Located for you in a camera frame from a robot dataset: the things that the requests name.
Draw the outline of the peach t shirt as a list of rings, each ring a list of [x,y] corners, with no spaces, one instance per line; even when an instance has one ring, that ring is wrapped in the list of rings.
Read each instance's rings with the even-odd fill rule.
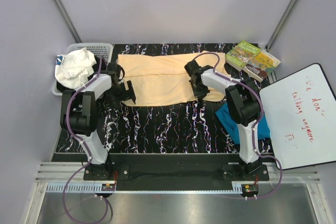
[[[184,66],[198,53],[171,56],[118,55],[124,81],[131,81],[136,101],[126,106],[168,106],[195,101]]]

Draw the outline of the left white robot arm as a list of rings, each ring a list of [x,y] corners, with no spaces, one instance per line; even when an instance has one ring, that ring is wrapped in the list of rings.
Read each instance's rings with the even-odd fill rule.
[[[79,142],[87,155],[87,169],[103,180],[113,175],[112,161],[98,132],[97,100],[106,98],[115,105],[122,101],[136,101],[132,82],[123,82],[125,70],[117,63],[109,63],[106,70],[99,69],[80,88],[66,90],[61,97],[60,126]]]

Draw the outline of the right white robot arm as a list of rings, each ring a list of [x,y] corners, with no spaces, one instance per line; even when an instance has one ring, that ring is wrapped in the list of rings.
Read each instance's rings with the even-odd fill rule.
[[[258,123],[262,116],[260,97],[253,82],[218,73],[209,65],[201,67],[196,60],[188,62],[184,69],[190,77],[190,84],[197,99],[203,99],[213,88],[226,96],[228,112],[238,126],[239,134],[239,176],[250,180],[261,167],[258,149]]]

